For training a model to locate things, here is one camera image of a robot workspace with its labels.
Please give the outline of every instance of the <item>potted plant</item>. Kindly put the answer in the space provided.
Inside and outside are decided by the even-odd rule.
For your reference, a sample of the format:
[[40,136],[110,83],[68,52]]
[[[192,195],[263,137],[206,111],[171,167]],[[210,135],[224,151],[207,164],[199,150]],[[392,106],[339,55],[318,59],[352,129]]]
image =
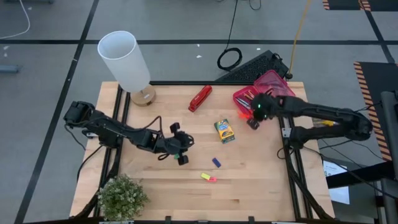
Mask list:
[[110,179],[98,192],[98,205],[109,221],[133,220],[141,214],[148,196],[139,182],[127,175]]

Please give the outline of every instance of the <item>white lampshade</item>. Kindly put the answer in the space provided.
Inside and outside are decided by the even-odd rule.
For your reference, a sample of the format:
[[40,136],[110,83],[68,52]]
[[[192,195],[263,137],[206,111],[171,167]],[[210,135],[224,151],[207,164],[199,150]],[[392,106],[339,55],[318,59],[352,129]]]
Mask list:
[[147,65],[131,33],[115,31],[104,36],[98,44],[98,53],[123,90],[138,92],[149,84]]

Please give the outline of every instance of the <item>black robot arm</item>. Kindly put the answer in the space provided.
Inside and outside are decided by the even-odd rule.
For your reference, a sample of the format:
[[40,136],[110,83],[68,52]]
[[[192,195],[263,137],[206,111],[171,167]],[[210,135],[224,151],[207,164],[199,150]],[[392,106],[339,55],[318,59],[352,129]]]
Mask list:
[[155,131],[147,127],[132,128],[96,110],[91,103],[82,101],[72,102],[63,119],[70,128],[84,128],[83,134],[95,133],[98,135],[99,143],[103,146],[118,147],[119,137],[124,137],[139,149],[152,153],[164,153],[165,156],[160,156],[159,160],[165,159],[169,154],[178,154],[178,164],[180,165],[188,163],[188,157],[183,153],[187,152],[188,148],[194,144],[191,135],[179,131],[178,123],[174,123],[170,127],[174,136],[165,138],[162,130]]
[[351,140],[364,141],[370,138],[373,126],[363,114],[351,109],[333,108],[303,101],[294,96],[273,97],[261,93],[251,103],[254,119],[272,119],[277,117],[309,116],[338,124],[331,127],[305,129],[297,126],[286,129],[284,135],[289,137],[293,148],[303,148],[304,143],[311,139],[346,137]]

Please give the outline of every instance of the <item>white paper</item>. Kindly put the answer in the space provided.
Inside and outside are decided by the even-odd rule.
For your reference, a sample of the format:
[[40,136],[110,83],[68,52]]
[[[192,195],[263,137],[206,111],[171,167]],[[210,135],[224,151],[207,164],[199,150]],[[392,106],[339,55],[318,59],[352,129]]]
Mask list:
[[[323,170],[325,171],[325,176],[340,174],[343,172],[347,172],[343,168],[338,165],[323,161]],[[330,198],[334,202],[340,202],[349,205],[349,190],[348,187],[339,187],[335,189],[329,189]]]

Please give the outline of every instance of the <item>gray floor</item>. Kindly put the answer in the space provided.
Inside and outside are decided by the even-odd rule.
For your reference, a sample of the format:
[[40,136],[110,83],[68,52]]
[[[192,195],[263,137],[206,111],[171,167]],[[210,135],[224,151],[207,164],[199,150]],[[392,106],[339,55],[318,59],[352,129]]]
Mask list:
[[[26,1],[31,28],[19,40],[78,40],[93,0],[57,0],[54,4]],[[232,39],[292,40],[303,13],[304,0],[263,0],[260,11],[240,1]],[[226,39],[234,1],[225,0],[100,0],[87,39],[98,40],[114,30],[128,30],[140,40]],[[386,40],[398,40],[398,12],[373,12]],[[0,1],[0,37],[21,32],[26,21],[19,3]],[[364,11],[326,11],[321,1],[310,6],[302,40],[377,40]],[[263,51],[277,52],[290,63],[291,45],[232,45],[247,62]],[[17,75],[0,74],[0,217],[14,223],[19,205],[42,147],[54,109],[77,45],[0,44],[0,64],[23,65]],[[142,45],[152,80],[215,80],[224,74],[216,60],[225,45]],[[398,46],[390,45],[398,60]],[[222,63],[234,61],[227,55]],[[303,81],[308,100],[330,106],[362,108],[353,62],[387,62],[377,45],[298,45],[293,81]],[[63,106],[73,100],[96,103],[100,84],[114,80],[97,54],[96,45],[85,45]],[[328,140],[328,143],[342,139]],[[380,155],[376,140],[363,142]],[[355,144],[336,147],[364,165],[381,162]],[[346,161],[331,149],[325,155]],[[83,151],[58,121],[47,158],[32,197],[25,222],[67,218],[76,186],[76,172]],[[343,220],[373,222],[358,210],[335,204]]]

